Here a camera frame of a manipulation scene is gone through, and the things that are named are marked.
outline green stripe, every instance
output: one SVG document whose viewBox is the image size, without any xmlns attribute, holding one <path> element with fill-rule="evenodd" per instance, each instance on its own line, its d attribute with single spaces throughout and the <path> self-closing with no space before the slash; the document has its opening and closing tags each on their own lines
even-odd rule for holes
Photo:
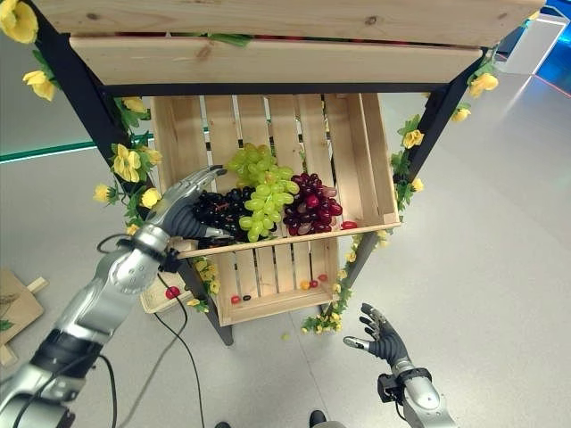
<svg viewBox="0 0 571 428">
<path fill-rule="evenodd" d="M 44 156 L 46 154 L 70 152 L 78 149 L 87 149 L 89 147 L 95 147 L 95 143 L 93 141 L 86 141 L 83 143 L 56 145 L 55 147 L 46 147 L 45 149 L 29 150 L 27 152 L 2 154 L 0 155 L 0 163 L 7 161 L 16 161 L 18 159 L 35 158 L 37 156 Z"/>
</svg>

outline robotic arm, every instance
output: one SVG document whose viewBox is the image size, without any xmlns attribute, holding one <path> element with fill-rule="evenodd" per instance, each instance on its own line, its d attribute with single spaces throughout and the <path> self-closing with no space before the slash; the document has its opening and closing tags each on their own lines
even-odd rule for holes
<svg viewBox="0 0 571 428">
<path fill-rule="evenodd" d="M 458 428 L 446 408 L 444 395 L 432 385 L 432 376 L 425 368 L 411 362 L 404 343 L 393 326 L 377 309 L 363 303 L 359 320 L 373 341 L 347 336 L 343 342 L 384 359 L 392 374 L 378 377 L 377 389 L 384 403 L 395 401 L 404 408 L 404 419 L 413 428 Z"/>
<path fill-rule="evenodd" d="M 171 236 L 231 237 L 201 225 L 192 208 L 205 185 L 226 173 L 201 169 L 172 186 L 131 240 L 105 255 L 95 276 L 56 321 L 34 357 L 0 390 L 0 428 L 66 428 L 75 416 L 62 403 L 74 400 L 99 352 L 125 320 L 138 294 L 154 281 Z"/>
</svg>

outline green grapes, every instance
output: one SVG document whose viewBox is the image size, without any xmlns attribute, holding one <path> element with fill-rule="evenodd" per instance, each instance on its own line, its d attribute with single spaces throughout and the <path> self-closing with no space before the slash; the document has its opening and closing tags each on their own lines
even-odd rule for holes
<svg viewBox="0 0 571 428">
<path fill-rule="evenodd" d="M 251 217 L 239 219 L 239 225 L 248 231 L 248 241 L 254 243 L 265 238 L 282 219 L 280 211 L 285 204 L 294 202 L 299 186 L 290 181 L 294 171 L 277 165 L 269 146 L 247 143 L 227 163 L 226 168 L 238 175 L 236 187 L 255 187 L 251 199 L 244 204 L 252 211 Z"/>
</svg>

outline grape bunch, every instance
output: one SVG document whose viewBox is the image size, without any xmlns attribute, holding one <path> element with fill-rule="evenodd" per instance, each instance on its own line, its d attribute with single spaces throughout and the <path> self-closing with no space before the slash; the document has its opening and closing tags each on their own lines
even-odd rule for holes
<svg viewBox="0 0 571 428">
<path fill-rule="evenodd" d="M 283 206 L 293 203 L 293 195 L 300 190 L 290 180 L 294 175 L 292 169 L 279 167 L 276 162 L 267 145 L 256 147 L 248 143 L 226 165 L 228 170 L 237 173 L 237 187 L 251 189 L 250 186 L 255 186 L 249 201 L 244 203 L 245 209 L 252 213 L 238 221 L 240 228 L 247 231 L 246 237 L 251 243 L 258 241 L 260 236 L 268 237 L 276 230 L 276 223 L 282 220 L 280 212 Z"/>
<path fill-rule="evenodd" d="M 324 186 L 317 174 L 302 173 L 292 176 L 300 187 L 294 201 L 284 208 L 284 223 L 291 236 L 331 232 L 337 223 L 336 216 L 343 214 L 343 208 L 335 200 L 337 191 Z"/>
<path fill-rule="evenodd" d="M 250 212 L 244 207 L 255 189 L 232 189 L 222 195 L 203 191 L 194 205 L 194 216 L 203 225 L 228 230 L 239 242 L 246 242 L 247 235 L 239 226 L 239 219 Z"/>
</svg>

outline black shoe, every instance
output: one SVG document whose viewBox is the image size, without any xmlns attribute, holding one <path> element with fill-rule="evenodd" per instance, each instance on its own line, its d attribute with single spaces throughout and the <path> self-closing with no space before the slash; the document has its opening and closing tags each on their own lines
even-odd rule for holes
<svg viewBox="0 0 571 428">
<path fill-rule="evenodd" d="M 327 419 L 321 410 L 313 410 L 310 416 L 310 428 L 322 422 L 326 422 Z"/>
</svg>

